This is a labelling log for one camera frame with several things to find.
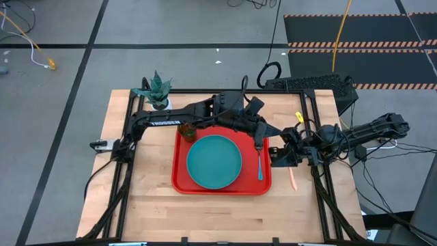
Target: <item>floor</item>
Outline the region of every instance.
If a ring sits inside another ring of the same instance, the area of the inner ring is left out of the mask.
[[[29,35],[40,44],[87,44],[102,1],[26,0],[34,8],[37,20]],[[346,3],[346,0],[284,0],[280,16],[342,14]],[[402,3],[407,12],[437,11],[434,0],[402,0]],[[24,5],[16,1],[10,4],[24,18],[31,19],[31,12]],[[350,13],[395,14],[399,10],[394,0],[354,0]],[[31,63],[30,49],[0,49],[0,65],[7,65],[10,70],[9,74],[0,76],[2,245],[15,245],[17,239],[26,244],[74,239],[83,206],[83,188],[94,162],[88,143],[100,136],[111,90],[139,86],[141,77],[150,77],[155,70],[164,78],[173,77],[174,88],[237,88],[244,74],[249,75],[250,87],[255,88],[255,78],[266,62],[268,49],[255,49],[248,44],[270,42],[275,14],[275,9],[255,10],[250,3],[231,8],[226,0],[109,0],[95,44],[213,43],[220,46],[232,43],[237,48],[237,44],[244,44],[241,45],[244,49],[180,49],[178,45],[168,46],[170,49],[103,47],[89,54],[81,78],[76,76],[83,68],[79,65],[86,54],[81,45],[70,47],[75,49],[45,49],[57,62],[58,69],[54,72]],[[12,13],[10,17],[25,26]],[[13,30],[9,24],[5,28]],[[274,42],[287,42],[281,19]],[[3,43],[20,44],[25,40],[9,38]],[[284,52],[286,49],[273,49],[271,60],[287,68]],[[35,59],[44,61],[38,53]],[[283,76],[288,77],[289,71],[283,70]],[[273,76],[273,72],[266,74],[266,78]],[[78,85],[71,113],[67,115],[64,109],[69,96],[72,102],[70,91]],[[358,91],[358,95],[355,125],[386,112],[400,113],[412,128],[403,142],[436,147],[437,132],[431,124],[437,120],[437,108],[432,107],[437,103],[434,90],[372,90]],[[62,130],[58,127],[63,114],[66,127],[56,152],[57,146],[52,143],[55,136],[60,136],[56,133]],[[342,118],[349,122],[350,112]],[[375,156],[399,152],[381,150]],[[412,210],[432,159],[432,154],[416,154],[369,160],[367,166],[393,210]],[[44,166],[50,166],[50,160],[53,168],[45,190],[36,193],[41,173]],[[381,204],[363,178],[363,166],[355,168],[357,187]],[[34,195],[42,199],[39,204],[31,205]],[[368,202],[361,200],[361,203],[379,212]],[[36,214],[33,223],[27,221],[23,226],[29,206]]]

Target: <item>small plant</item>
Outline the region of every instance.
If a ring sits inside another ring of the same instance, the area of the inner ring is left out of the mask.
[[[171,79],[163,82],[155,71],[155,76],[150,79],[150,91],[146,91],[144,95],[147,97],[147,102],[152,105],[166,105],[167,97],[171,89]]]

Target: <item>yellow object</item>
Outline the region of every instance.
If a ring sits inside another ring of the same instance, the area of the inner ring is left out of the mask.
[[[29,38],[28,35],[26,35],[26,33],[17,25],[15,24],[14,21],[12,21],[9,17],[7,17],[2,11],[0,11],[0,15],[2,15],[7,21],[9,21],[15,28],[17,28],[17,30],[19,30],[21,32],[21,35],[23,35],[24,37],[26,37],[28,40],[30,40],[32,42],[32,44],[37,48],[37,50],[39,50],[39,52],[41,53],[41,55],[47,57],[48,59],[48,65],[50,67],[51,70],[55,70],[56,69],[56,64],[55,61],[53,61],[52,58],[46,56],[44,54],[44,52],[42,52],[41,48],[31,39]]]
[[[300,112],[296,112],[296,116],[297,116],[299,122],[303,123],[303,116],[302,116],[302,114]]]
[[[53,59],[52,58],[48,58],[48,65],[50,66],[50,69],[51,70],[56,70],[56,64],[55,64],[55,62],[53,61]]]
[[[349,130],[349,126],[339,117],[340,122]]]
[[[335,56],[337,54],[337,46],[338,46],[339,41],[340,41],[341,31],[343,31],[344,22],[346,20],[346,16],[348,15],[351,3],[352,3],[352,0],[349,0],[348,6],[346,7],[346,11],[344,12],[344,15],[343,15],[343,20],[341,21],[340,30],[339,30],[339,33],[337,34],[337,39],[335,40],[334,56],[333,56],[333,71],[332,72],[334,72],[334,70],[335,70]]]

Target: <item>teal plate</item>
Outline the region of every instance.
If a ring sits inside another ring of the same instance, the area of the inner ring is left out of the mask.
[[[222,189],[240,175],[242,158],[237,145],[220,135],[197,140],[186,157],[190,177],[203,188]]]

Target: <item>red tray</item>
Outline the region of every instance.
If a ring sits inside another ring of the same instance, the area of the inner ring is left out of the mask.
[[[254,142],[251,137],[246,133],[236,133],[233,130],[219,126],[197,130],[197,139],[208,135],[222,135],[232,140],[238,146],[242,156],[240,175],[232,184],[222,189],[205,189],[196,184],[186,169],[186,155],[194,143],[188,143],[177,132],[173,156],[173,171],[171,173],[171,184],[176,191],[184,194],[262,195],[269,190],[272,185],[272,176],[270,173],[267,139],[264,139],[264,148],[261,151],[263,180],[258,180],[258,152],[254,148]]]

